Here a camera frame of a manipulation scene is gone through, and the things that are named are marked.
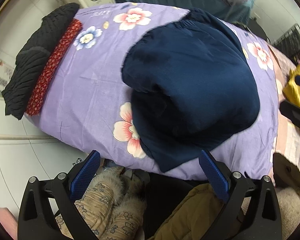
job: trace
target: flower center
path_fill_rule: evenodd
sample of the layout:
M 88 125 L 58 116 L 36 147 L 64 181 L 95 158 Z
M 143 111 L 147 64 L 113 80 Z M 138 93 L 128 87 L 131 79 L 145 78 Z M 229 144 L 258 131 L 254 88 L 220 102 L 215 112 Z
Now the flower center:
M 126 17 L 126 21 L 128 23 L 135 23 L 136 21 L 140 20 L 141 15 L 139 14 L 128 14 L 128 16 Z
M 262 50 L 258 50 L 258 56 L 262 61 L 267 61 L 267 54 L 264 53 Z
M 88 43 L 93 39 L 93 34 L 92 33 L 87 33 L 86 35 L 82 36 L 80 38 L 80 43 Z
M 132 132 L 132 138 L 139 140 L 140 136 L 136 130 L 136 127 L 133 125 L 133 121 L 131 120 L 131 126 L 129 127 L 129 131 Z

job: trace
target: white wall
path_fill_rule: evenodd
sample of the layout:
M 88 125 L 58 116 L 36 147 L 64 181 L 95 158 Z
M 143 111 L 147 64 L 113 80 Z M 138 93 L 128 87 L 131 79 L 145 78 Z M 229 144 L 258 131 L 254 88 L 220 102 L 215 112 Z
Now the white wall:
M 15 57 L 31 34 L 41 25 L 41 18 L 59 5 L 55 0 L 12 0 L 0 14 L 0 59 L 14 66 Z M 44 135 L 27 119 L 18 121 L 5 116 L 0 98 L 0 134 Z M 57 139 L 0 140 L 0 207 L 8 207 L 18 217 L 25 186 L 31 176 L 54 178 L 68 172 L 77 158 L 86 154 Z
M 294 0 L 255 0 L 252 17 L 264 29 L 271 42 L 280 38 L 295 23 L 300 25 L 300 8 Z

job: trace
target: metal rack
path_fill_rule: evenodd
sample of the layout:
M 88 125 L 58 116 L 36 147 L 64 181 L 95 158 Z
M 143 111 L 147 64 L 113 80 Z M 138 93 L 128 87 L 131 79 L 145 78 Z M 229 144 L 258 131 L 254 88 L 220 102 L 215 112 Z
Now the metal rack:
M 295 65 L 300 63 L 300 26 L 293 25 L 281 38 L 272 44 Z

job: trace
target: red floral fabric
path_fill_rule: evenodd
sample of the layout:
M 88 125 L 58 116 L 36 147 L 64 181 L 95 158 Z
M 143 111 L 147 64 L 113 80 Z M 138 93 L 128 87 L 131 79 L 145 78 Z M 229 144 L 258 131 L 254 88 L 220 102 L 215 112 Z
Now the red floral fabric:
M 72 40 L 77 36 L 81 29 L 82 23 L 77 19 L 73 19 L 65 34 L 63 34 L 58 45 L 50 55 L 47 64 L 45 65 L 41 75 L 39 76 L 37 84 L 32 91 L 30 100 L 27 105 L 27 114 L 39 114 L 43 104 L 44 96 L 47 92 L 47 88 L 51 82 L 51 79 L 53 78 L 53 74 L 57 69 L 62 57 L 66 53 L 68 47 L 71 45 Z

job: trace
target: blue flower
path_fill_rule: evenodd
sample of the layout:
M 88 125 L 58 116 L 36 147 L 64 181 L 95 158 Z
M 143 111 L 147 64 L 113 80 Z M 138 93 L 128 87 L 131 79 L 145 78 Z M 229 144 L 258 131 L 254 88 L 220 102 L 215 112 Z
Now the blue flower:
M 77 50 L 82 48 L 90 49 L 96 44 L 97 38 L 102 34 L 101 29 L 96 29 L 95 26 L 89 27 L 86 31 L 81 32 L 75 39 L 73 45 L 77 46 Z

